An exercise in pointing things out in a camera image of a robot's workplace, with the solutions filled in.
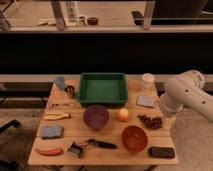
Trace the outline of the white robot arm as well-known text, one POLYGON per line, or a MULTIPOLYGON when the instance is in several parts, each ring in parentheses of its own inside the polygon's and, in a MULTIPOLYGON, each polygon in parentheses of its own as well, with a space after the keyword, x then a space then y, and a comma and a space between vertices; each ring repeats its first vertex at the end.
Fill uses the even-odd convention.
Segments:
POLYGON ((168 78, 164 83, 165 92, 160 96, 160 110, 166 115, 173 115, 188 107, 213 122, 213 95, 202 90, 204 85, 205 78, 197 70, 168 78))

